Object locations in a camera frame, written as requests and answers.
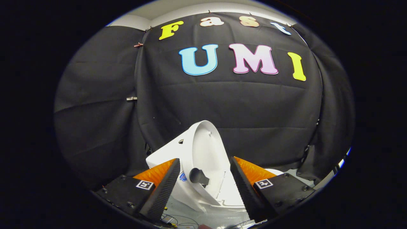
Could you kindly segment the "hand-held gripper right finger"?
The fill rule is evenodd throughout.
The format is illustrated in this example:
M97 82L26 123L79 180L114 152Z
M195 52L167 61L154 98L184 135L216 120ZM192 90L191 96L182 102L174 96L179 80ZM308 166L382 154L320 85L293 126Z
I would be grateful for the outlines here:
M248 216L256 223L289 213L315 193L293 175L276 175L235 156L230 158L230 171Z

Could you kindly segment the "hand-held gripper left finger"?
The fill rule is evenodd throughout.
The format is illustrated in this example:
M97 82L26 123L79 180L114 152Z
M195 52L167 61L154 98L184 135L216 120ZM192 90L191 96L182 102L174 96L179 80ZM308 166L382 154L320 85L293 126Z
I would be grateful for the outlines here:
M158 223L179 172L180 159L173 158L136 176L121 175L95 194L129 217Z

